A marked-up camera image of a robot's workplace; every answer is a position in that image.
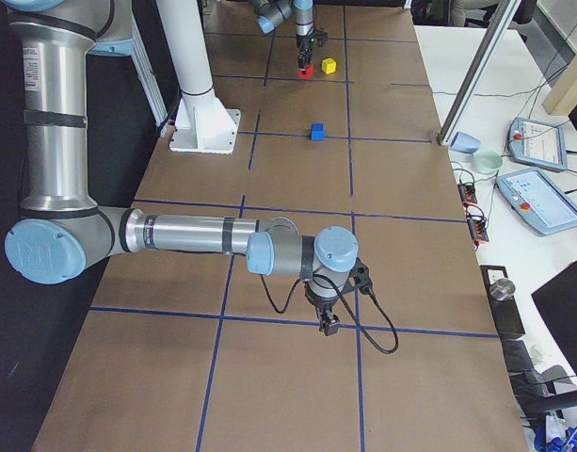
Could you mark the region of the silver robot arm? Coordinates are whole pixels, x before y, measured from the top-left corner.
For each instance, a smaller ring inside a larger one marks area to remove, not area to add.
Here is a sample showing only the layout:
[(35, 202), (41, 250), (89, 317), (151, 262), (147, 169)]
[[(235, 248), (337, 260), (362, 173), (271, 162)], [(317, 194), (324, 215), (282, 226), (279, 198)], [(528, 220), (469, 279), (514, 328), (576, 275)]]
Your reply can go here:
[[(58, 285), (24, 279), (9, 265), (4, 236), (18, 217), (18, 191), (26, 188), (22, 164), (22, 51), (0, 3), (0, 340), (17, 347), (23, 341), (53, 336), (62, 342), (78, 333), (105, 265)], [(126, 58), (88, 58), (88, 179), (99, 202), (127, 206), (152, 156), (152, 115), (136, 74)]]
[(313, 20), (313, 1), (305, 0), (250, 0), (259, 28), (264, 34), (275, 31), (281, 24), (294, 18), (297, 40), (297, 66), (301, 78), (311, 77), (313, 43), (317, 30)]

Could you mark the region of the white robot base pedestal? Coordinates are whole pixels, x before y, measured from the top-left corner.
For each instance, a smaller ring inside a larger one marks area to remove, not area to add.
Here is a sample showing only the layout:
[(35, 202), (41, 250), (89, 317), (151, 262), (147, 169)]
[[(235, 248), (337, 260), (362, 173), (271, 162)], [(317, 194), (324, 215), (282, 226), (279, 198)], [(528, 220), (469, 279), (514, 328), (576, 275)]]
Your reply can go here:
[(216, 97), (196, 1), (156, 3), (181, 101), (169, 143), (174, 152), (230, 154), (241, 112)]

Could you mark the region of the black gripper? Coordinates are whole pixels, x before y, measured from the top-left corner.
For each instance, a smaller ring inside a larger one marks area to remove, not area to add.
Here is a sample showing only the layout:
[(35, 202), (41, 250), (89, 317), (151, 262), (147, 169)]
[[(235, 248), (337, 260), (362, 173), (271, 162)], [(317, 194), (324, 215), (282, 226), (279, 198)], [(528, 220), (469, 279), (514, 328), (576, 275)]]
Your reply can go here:
[(307, 35), (297, 35), (297, 64), (300, 70), (305, 70), (305, 57), (306, 69), (310, 69), (312, 66), (313, 42), (313, 32), (310, 32)]
[(306, 299), (315, 308), (320, 323), (320, 331), (324, 335), (335, 334), (340, 328), (340, 319), (333, 313), (337, 297), (324, 298), (314, 292), (306, 291)]

